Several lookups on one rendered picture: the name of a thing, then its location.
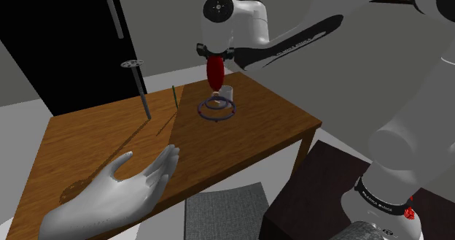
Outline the red oval object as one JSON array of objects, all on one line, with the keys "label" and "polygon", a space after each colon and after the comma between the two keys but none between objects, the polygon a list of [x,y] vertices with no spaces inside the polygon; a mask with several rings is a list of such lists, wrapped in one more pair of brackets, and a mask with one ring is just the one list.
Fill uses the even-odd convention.
[{"label": "red oval object", "polygon": [[206,74],[211,89],[219,91],[225,76],[224,61],[221,56],[213,55],[207,59]]}]

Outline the white cup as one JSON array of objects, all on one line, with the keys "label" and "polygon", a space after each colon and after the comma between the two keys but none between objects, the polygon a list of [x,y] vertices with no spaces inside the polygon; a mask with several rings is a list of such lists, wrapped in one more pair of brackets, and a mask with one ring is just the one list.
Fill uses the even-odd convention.
[{"label": "white cup", "polygon": [[233,88],[230,85],[223,85],[219,91],[219,96],[226,98],[229,101],[233,100]]}]

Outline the grey potato masher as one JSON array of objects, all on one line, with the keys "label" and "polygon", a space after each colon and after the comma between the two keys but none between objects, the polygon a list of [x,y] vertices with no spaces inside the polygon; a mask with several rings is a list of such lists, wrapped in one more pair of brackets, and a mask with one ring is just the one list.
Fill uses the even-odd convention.
[{"label": "grey potato masher", "polygon": [[123,63],[121,63],[121,67],[122,68],[131,68],[132,69],[133,76],[134,76],[134,79],[135,79],[135,82],[136,82],[136,86],[138,88],[139,95],[141,97],[141,102],[142,102],[143,107],[144,107],[144,111],[145,111],[145,113],[147,115],[147,119],[150,120],[151,119],[151,114],[150,114],[150,110],[149,110],[149,107],[148,107],[148,104],[147,104],[147,100],[146,100],[146,97],[145,97],[145,94],[144,94],[144,89],[142,87],[141,80],[139,78],[139,70],[138,70],[138,68],[143,63],[144,63],[143,60],[133,59],[133,60],[124,61]]}]

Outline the brown wooden table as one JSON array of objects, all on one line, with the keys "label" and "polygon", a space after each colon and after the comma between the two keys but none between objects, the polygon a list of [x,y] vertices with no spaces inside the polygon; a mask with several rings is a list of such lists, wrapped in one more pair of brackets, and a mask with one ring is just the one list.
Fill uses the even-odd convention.
[{"label": "brown wooden table", "polygon": [[300,142],[309,148],[320,121],[237,72],[225,77],[236,113],[218,122],[203,119],[198,105],[210,94],[207,81],[147,94],[151,119],[140,97],[52,117],[47,125],[5,240],[38,240],[50,210],[87,187],[106,164],[125,152],[133,157],[116,172],[132,177],[169,144],[179,162],[155,213],[183,201],[256,162]]}]

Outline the grey fabric chair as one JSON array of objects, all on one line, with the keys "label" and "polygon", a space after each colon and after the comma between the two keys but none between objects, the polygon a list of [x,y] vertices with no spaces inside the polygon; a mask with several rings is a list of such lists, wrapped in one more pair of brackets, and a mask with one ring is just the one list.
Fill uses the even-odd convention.
[{"label": "grey fabric chair", "polygon": [[198,193],[184,202],[184,240],[259,240],[268,207],[260,182]]}]

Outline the white hand figure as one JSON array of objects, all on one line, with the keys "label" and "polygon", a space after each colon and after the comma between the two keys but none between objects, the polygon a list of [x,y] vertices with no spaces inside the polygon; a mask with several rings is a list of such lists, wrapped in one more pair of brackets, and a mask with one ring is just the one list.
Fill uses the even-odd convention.
[{"label": "white hand figure", "polygon": [[79,195],[44,216],[38,240],[88,240],[148,215],[175,172],[179,151],[170,144],[142,172],[118,180],[114,173],[133,156],[122,154]]}]

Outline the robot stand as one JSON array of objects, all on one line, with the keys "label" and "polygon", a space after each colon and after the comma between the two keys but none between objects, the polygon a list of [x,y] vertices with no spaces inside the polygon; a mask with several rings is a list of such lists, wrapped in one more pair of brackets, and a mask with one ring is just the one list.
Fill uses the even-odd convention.
[{"label": "robot stand", "polygon": [[[263,216],[259,240],[329,240],[351,222],[341,196],[369,163],[317,141]],[[455,203],[421,188],[413,195],[424,240],[455,240]]]}]

